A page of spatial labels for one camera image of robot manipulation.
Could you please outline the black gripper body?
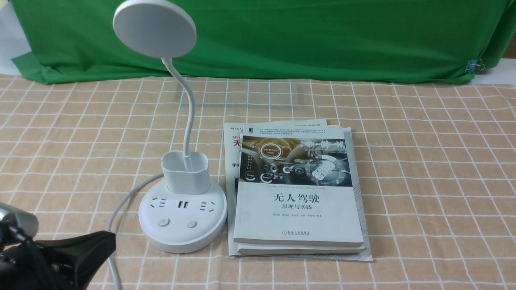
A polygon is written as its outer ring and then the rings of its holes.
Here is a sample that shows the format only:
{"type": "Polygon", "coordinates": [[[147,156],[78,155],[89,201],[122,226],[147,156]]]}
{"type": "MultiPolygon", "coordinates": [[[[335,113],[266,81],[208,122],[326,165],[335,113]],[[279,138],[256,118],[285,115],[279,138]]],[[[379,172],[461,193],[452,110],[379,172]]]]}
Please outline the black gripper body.
{"type": "Polygon", "coordinates": [[[116,235],[98,231],[67,239],[23,237],[1,252],[2,290],[85,290],[116,250],[116,235]]]}

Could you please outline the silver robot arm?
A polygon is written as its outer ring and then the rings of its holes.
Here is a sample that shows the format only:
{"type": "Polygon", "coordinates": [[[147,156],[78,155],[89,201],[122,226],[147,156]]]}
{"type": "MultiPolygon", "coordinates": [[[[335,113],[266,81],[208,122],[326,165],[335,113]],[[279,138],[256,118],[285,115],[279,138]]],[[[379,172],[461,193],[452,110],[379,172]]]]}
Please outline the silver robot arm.
{"type": "Polygon", "coordinates": [[[0,211],[2,290],[85,290],[116,250],[116,235],[108,231],[34,240],[34,214],[5,203],[0,211]]]}

